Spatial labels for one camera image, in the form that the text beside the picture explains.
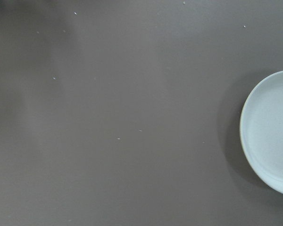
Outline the cream round plate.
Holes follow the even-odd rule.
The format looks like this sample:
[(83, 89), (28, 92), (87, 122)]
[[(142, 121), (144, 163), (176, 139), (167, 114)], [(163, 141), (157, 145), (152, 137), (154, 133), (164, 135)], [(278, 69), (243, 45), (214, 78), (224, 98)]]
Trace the cream round plate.
[(257, 176), (283, 194), (283, 71), (260, 81), (240, 116), (240, 140)]

